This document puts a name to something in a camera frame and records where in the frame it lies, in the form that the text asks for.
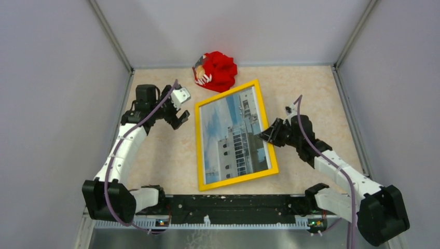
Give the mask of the aluminium front rail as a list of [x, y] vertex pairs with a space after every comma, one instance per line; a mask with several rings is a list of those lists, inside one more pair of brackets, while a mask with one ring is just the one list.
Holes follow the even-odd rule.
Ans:
[[170, 218], [164, 216], [144, 216], [136, 214], [132, 226], [123, 226], [118, 222], [110, 222], [104, 220], [95, 220], [96, 225], [101, 229], [120, 228], [135, 229], [141, 228], [152, 234], [159, 234], [168, 230], [300, 230], [306, 231], [311, 235], [324, 234], [332, 230], [340, 221], [344, 219], [333, 213], [328, 218], [315, 219], [314, 217], [301, 217], [293, 224], [275, 224], [275, 225], [214, 225], [211, 224], [207, 217], [201, 224], [189, 225], [173, 225]]

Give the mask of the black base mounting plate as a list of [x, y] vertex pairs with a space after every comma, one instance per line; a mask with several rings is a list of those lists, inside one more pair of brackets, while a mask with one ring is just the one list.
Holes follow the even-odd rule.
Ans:
[[333, 216], [313, 207], [305, 195], [165, 195], [137, 214], [164, 216], [173, 225], [201, 224], [205, 217], [214, 225], [284, 225], [301, 217]]

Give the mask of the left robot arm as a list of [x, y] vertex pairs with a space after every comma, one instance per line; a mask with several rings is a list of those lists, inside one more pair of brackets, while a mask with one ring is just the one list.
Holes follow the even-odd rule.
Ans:
[[131, 107], [120, 120], [118, 134], [101, 170], [92, 180], [84, 181], [82, 194], [90, 217], [132, 226], [134, 217], [148, 208], [153, 214], [166, 209], [164, 190], [159, 185], [128, 189], [127, 179], [141, 145], [156, 121], [164, 120], [177, 130], [189, 118], [189, 111], [179, 115], [191, 94], [178, 81], [163, 90], [151, 84], [138, 85]]

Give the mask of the red crumpled cloth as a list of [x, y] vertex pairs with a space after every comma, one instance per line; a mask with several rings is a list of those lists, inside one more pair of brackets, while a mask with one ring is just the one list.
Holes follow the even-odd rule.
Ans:
[[192, 67], [195, 84], [218, 93], [235, 84], [238, 67], [232, 57], [219, 51], [204, 53]]

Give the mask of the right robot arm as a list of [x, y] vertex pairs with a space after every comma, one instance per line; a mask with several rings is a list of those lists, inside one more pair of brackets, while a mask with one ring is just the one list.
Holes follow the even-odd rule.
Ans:
[[276, 147], [292, 146], [299, 158], [330, 177], [347, 194], [316, 184], [305, 191], [304, 206], [311, 214], [329, 211], [354, 225], [372, 246], [380, 246], [410, 228], [401, 191], [381, 185], [343, 161], [323, 140], [316, 138], [306, 115], [277, 118], [258, 138]]

